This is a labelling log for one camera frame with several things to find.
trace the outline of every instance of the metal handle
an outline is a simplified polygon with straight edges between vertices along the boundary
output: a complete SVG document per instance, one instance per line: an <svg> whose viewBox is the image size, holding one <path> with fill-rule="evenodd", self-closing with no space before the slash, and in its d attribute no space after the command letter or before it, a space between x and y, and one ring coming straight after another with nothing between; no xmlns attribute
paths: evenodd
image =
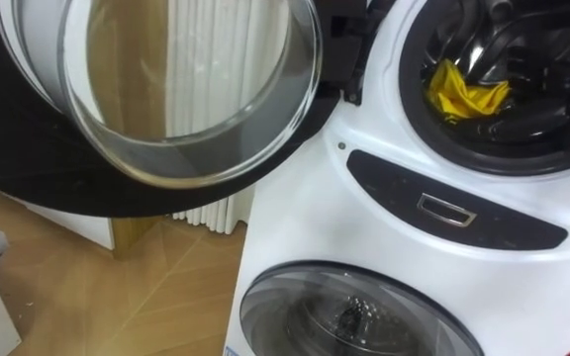
<svg viewBox="0 0 570 356"><path fill-rule="evenodd" d="M439 215L439 214L427 209L426 207L424 207L424 204L426 202L432 202L435 204L439 204L439 205L443 206L444 208L450 209L454 212L457 212L459 214L466 216L467 219L463 222L459 222L455 219L451 219L451 218L447 218L447 217L444 217L442 215ZM448 203L442 199L433 197L432 195L426 194L426 193L422 193L422 197L420 198L419 202L417 203L417 209L426 213L428 216L437 219L440 222L449 223L449 224L451 224L453 226L457 226L457 227L468 227L476 219L476 213L472 213L468 210L465 210L461 207L457 207L457 206L450 204L450 203Z"/></svg>

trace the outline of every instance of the black control panel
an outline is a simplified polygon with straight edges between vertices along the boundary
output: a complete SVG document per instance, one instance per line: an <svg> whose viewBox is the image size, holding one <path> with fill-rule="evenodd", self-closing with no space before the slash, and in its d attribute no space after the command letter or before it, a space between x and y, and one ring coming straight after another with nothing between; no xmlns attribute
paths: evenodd
<svg viewBox="0 0 570 356"><path fill-rule="evenodd" d="M378 204L402 221L470 246L534 251L552 249L568 236L560 226L445 185L363 151L347 167Z"/></svg>

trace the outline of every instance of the black trim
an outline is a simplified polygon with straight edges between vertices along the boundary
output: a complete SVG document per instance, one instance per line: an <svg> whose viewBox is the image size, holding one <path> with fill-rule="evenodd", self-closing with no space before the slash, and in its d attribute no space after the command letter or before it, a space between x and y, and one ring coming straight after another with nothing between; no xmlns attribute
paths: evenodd
<svg viewBox="0 0 570 356"><path fill-rule="evenodd" d="M446 159L481 172L532 176L570 169L570 132L561 133L565 137L562 141L522 144L511 149L488 142L467 142L448 130L427 103L421 80L423 59L430 37L454 1L427 1L411 24L406 38L410 45L403 48L399 86L404 110L417 134Z"/></svg>
<svg viewBox="0 0 570 356"><path fill-rule="evenodd" d="M474 247L536 251L556 248L569 235L560 226L363 151L353 151L346 166L362 189L386 211L439 238Z"/></svg>
<svg viewBox="0 0 570 356"><path fill-rule="evenodd" d="M340 98L333 84L346 77L345 73L350 75L357 59L361 40L334 37L328 26L338 15L364 16L366 0L340 0L339 6L334 0L317 2L326 36L325 68L306 120L283 148L254 171L195 190L147 186L109 164L69 119L26 81L0 36L0 191L76 214L139 217L204 206L251 185L320 130Z"/></svg>
<svg viewBox="0 0 570 356"><path fill-rule="evenodd" d="M446 308L444 308L429 296L407 285L406 283L392 278L391 276L385 276L378 272L345 263L321 260L301 260L275 265L254 279L254 281L245 291L245 295L243 296L240 305L243 306L247 292L249 292L254 286L261 283L262 281L269 280L270 278L289 272L301 272L301 269L304 268L319 269L325 272L335 272L336 274L341 274L347 271L349 275L351 275L356 280L369 280L379 282L383 284L384 287L388 288L388 290L412 301L419 307L423 308L444 322L449 328L452 329L454 333L458 335L459 338L463 340L467 347L471 349L471 351L474 353L474 356L485 355L481 348L481 345L474 337L474 335L472 335L472 332L470 332L470 330L465 327L465 325L463 325L463 323L458 318L456 318L456 316L454 316L450 311L448 311Z"/></svg>

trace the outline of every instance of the washing machine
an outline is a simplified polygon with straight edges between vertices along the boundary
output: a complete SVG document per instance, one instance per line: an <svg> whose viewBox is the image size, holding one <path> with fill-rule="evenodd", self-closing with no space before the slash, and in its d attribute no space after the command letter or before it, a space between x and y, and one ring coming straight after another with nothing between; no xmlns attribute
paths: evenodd
<svg viewBox="0 0 570 356"><path fill-rule="evenodd" d="M444 118L444 59L502 112ZM569 353L570 1L0 0L0 191L137 217L261 178L227 355Z"/></svg>

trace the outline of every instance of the white curtain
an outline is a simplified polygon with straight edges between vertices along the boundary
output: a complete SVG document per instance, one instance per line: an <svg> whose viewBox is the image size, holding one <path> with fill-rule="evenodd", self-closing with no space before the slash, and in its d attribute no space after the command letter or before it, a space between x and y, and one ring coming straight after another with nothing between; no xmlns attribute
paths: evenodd
<svg viewBox="0 0 570 356"><path fill-rule="evenodd" d="M190 134L223 122L258 93L287 35L286 0L169 1L167 132ZM253 189L174 214L232 233L247 221Z"/></svg>

